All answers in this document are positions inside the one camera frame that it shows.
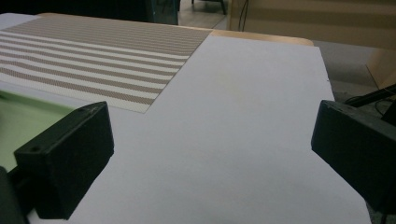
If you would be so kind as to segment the striped placemat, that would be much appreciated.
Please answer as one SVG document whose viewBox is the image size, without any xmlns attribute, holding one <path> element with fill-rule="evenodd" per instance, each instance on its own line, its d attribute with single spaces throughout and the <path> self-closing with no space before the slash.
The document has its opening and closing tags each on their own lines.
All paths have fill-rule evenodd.
<svg viewBox="0 0 396 224">
<path fill-rule="evenodd" d="M 0 14 L 0 82 L 144 113 L 203 29 L 63 14 Z"/>
</svg>

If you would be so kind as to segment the black metal stand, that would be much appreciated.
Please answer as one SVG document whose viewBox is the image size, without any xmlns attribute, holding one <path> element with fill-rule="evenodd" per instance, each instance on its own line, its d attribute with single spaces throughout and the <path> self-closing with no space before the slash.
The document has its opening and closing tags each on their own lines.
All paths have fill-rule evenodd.
<svg viewBox="0 0 396 224">
<path fill-rule="evenodd" d="M 378 91 L 373 91 L 363 96 L 349 98 L 345 100 L 345 104 L 355 107 L 361 107 L 371 103 L 386 100 L 389 97 L 393 96 L 396 96 L 396 84 L 390 85 Z M 381 119 L 387 123 L 396 126 L 396 100 L 392 102 L 387 111 L 382 115 Z"/>
</svg>

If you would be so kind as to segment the white table cover sheet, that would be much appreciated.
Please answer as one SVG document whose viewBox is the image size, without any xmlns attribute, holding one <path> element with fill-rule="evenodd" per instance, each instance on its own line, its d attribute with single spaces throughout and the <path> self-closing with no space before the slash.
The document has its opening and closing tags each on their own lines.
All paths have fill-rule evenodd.
<svg viewBox="0 0 396 224">
<path fill-rule="evenodd" d="M 359 193 L 311 148 L 331 98 L 318 48 L 209 32 L 146 112 L 108 104 L 114 154 L 57 224 L 372 224 Z"/>
</svg>

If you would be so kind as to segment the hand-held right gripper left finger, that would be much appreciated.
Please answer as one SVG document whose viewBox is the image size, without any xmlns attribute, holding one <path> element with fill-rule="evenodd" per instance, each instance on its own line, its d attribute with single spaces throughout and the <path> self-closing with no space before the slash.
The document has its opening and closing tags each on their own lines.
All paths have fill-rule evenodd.
<svg viewBox="0 0 396 224">
<path fill-rule="evenodd" d="M 43 219 L 68 219 L 114 154 L 105 102 L 84 105 L 14 152 L 33 180 L 34 209 Z"/>
</svg>

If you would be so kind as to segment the light green tray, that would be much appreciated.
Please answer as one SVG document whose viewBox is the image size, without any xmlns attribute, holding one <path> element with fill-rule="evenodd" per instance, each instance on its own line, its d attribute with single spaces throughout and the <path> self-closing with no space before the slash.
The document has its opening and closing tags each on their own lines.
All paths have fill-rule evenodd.
<svg viewBox="0 0 396 224">
<path fill-rule="evenodd" d="M 0 166 L 17 166 L 14 151 L 74 110 L 9 91 L 0 91 Z"/>
</svg>

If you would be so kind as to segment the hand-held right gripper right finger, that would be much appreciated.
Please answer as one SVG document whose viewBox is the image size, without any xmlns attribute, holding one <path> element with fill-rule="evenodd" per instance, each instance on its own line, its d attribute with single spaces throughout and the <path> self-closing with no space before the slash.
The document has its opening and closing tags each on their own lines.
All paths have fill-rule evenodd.
<svg viewBox="0 0 396 224">
<path fill-rule="evenodd" d="M 311 147 L 375 211 L 396 214 L 396 125 L 323 100 Z"/>
</svg>

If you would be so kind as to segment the black cabinet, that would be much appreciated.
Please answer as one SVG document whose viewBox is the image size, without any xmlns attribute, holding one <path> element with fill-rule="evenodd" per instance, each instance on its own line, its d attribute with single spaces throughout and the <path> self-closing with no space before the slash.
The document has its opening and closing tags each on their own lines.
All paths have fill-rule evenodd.
<svg viewBox="0 0 396 224">
<path fill-rule="evenodd" d="M 178 24 L 180 0 L 0 0 L 0 14 L 60 13 L 124 21 Z"/>
</svg>

